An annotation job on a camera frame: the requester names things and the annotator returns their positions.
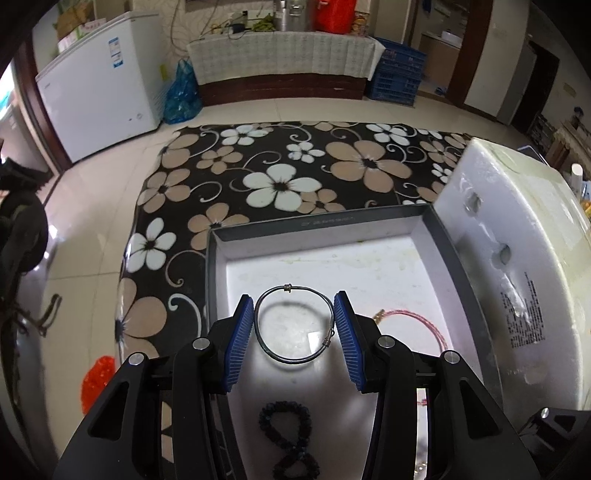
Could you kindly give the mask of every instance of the floral rug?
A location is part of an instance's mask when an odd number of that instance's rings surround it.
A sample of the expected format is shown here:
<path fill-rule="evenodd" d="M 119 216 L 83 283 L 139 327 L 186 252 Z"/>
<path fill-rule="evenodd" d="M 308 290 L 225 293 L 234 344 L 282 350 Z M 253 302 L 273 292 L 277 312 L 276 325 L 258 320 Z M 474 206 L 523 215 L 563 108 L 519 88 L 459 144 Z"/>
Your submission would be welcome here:
<path fill-rule="evenodd" d="M 205 249 L 218 226 L 432 202 L 469 137 L 396 124 L 183 128 L 145 182 L 119 283 L 118 361 L 205 334 Z M 163 456 L 172 461 L 168 423 Z"/>

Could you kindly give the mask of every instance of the black beaded bracelet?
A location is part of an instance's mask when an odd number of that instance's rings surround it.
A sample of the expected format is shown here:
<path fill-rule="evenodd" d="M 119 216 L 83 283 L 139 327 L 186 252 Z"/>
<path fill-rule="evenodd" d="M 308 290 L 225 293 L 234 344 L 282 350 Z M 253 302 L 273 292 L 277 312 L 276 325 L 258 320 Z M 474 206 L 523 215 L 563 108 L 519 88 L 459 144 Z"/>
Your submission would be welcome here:
<path fill-rule="evenodd" d="M 298 417 L 300 425 L 295 444 L 282 436 L 271 424 L 271 418 L 275 413 L 293 413 Z M 312 433 L 312 419 L 310 411 L 305 406 L 294 401 L 268 403 L 261 410 L 259 425 L 267 438 L 285 452 L 285 456 L 273 467 L 273 478 L 275 480 L 314 480 L 318 478 L 320 475 L 318 462 L 307 452 L 310 434 Z M 287 476 L 285 471 L 296 462 L 304 464 L 307 474 Z"/>

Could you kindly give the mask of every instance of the red container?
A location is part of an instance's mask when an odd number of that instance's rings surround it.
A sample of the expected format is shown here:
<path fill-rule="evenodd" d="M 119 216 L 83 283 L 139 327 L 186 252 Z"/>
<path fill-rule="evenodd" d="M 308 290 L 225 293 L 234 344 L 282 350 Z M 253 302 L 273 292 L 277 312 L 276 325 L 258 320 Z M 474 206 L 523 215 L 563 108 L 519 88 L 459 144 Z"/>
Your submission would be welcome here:
<path fill-rule="evenodd" d="M 357 0 L 320 0 L 316 15 L 316 30 L 347 34 L 355 18 Z"/>

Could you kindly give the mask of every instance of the orange mesh bag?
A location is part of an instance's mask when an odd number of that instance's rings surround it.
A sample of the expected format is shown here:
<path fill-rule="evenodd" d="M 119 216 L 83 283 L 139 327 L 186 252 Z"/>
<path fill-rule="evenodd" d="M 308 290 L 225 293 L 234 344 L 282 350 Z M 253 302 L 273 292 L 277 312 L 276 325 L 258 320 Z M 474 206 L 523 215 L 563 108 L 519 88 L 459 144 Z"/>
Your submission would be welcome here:
<path fill-rule="evenodd" d="M 115 358 L 102 356 L 92 366 L 82 381 L 80 400 L 82 402 L 82 413 L 86 415 L 90 408 L 99 398 L 107 383 L 115 375 Z"/>

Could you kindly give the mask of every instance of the white chest freezer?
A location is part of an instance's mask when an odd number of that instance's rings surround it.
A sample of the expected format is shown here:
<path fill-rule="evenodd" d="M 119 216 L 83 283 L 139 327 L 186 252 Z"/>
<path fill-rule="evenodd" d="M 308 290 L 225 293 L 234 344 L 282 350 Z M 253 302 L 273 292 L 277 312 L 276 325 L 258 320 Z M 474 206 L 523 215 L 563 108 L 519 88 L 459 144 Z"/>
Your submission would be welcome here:
<path fill-rule="evenodd" d="M 68 48 L 36 77 L 72 162 L 160 124 L 169 85 L 157 13 L 127 12 Z"/>

